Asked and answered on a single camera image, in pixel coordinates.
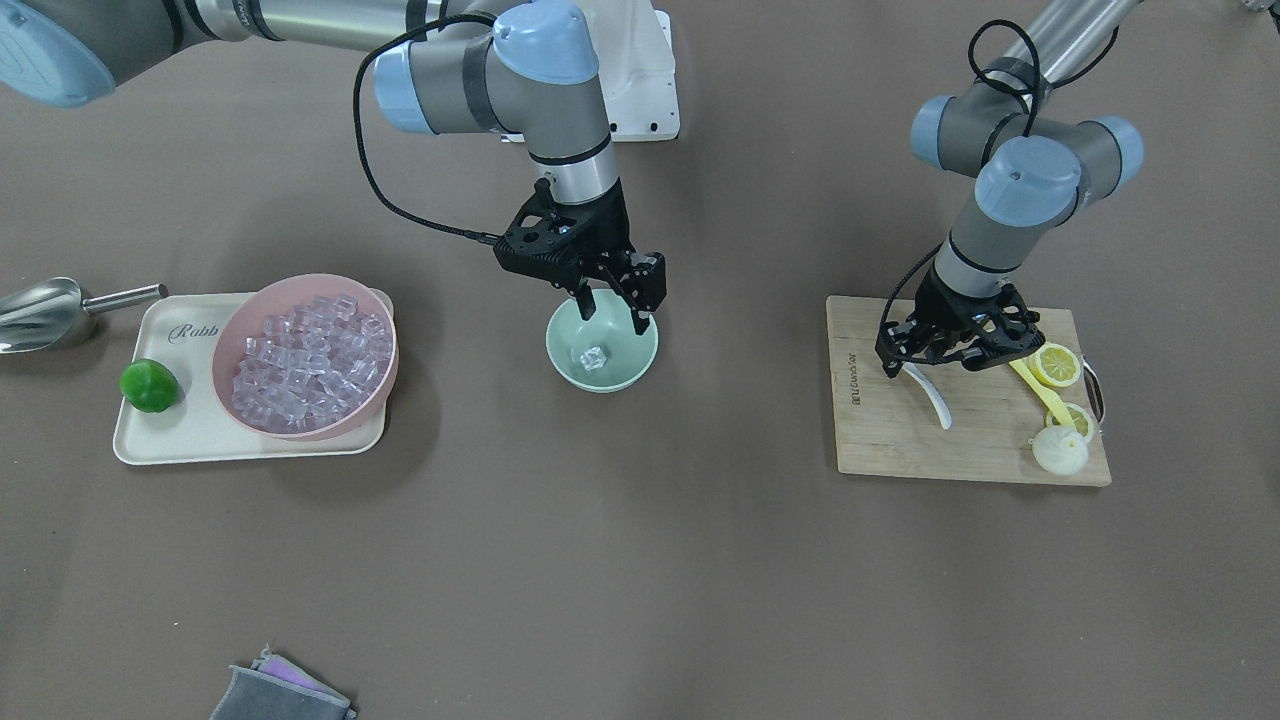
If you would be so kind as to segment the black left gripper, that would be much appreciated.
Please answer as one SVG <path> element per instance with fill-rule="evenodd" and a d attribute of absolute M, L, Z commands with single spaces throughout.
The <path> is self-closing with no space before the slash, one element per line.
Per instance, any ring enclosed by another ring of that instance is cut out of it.
<path fill-rule="evenodd" d="M 879 325 L 876 354 L 884 374 L 893 379 L 908 363 L 960 361 L 969 372 L 1006 363 L 1006 351 L 987 342 L 972 343 L 963 329 L 960 297 L 931 266 L 915 295 L 915 309 L 905 325 Z"/>

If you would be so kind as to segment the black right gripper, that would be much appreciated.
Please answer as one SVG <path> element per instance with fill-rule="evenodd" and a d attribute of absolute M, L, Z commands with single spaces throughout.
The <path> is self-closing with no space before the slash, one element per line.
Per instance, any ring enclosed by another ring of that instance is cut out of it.
<path fill-rule="evenodd" d="M 621 182 L 590 202 L 557 202 L 545 182 L 547 211 L 553 228 L 545 281 L 572 293 L 580 319 L 590 322 L 596 301 L 586 278 L 605 282 L 628 306 L 636 336 L 650 327 L 650 315 L 666 297 L 666 256 L 636 252 Z"/>

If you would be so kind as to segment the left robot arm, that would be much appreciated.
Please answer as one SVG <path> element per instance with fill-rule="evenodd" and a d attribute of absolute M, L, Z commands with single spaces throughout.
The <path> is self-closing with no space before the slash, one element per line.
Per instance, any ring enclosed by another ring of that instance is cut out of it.
<path fill-rule="evenodd" d="M 1048 229 L 1129 182 L 1146 155 L 1123 118 L 1065 124 L 1046 118 L 1044 105 L 1111 49 L 1133 8 L 1052 1 L 1028 28 L 1014 27 L 1018 42 L 1005 54 L 972 64 L 965 94 L 933 97 L 916 114 L 914 154 L 975 184 L 947 237 L 915 265 L 913 311 L 879 324 L 876 352 L 888 377 L 909 363 L 978 372 L 1044 343 L 1014 273 Z"/>

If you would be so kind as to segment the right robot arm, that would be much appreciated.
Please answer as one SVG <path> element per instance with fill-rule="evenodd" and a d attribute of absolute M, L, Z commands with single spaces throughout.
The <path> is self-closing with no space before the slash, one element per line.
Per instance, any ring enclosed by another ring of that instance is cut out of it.
<path fill-rule="evenodd" d="M 508 272 L 564 290 L 590 319 L 599 281 L 644 333 L 666 260 L 639 252 L 614 142 L 678 132 L 675 54 L 649 1 L 5 1 L 3 82 L 79 108 L 209 41 L 364 53 L 378 106 L 403 132 L 518 136 L 532 196 L 502 234 L 467 231 Z"/>

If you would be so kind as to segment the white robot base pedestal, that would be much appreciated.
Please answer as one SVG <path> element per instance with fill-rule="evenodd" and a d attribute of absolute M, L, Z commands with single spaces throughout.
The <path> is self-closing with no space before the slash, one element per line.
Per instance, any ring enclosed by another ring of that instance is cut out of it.
<path fill-rule="evenodd" d="M 579 6 L 599 59 L 613 141 L 676 138 L 680 110 L 669 14 L 650 1 L 580 1 Z"/>

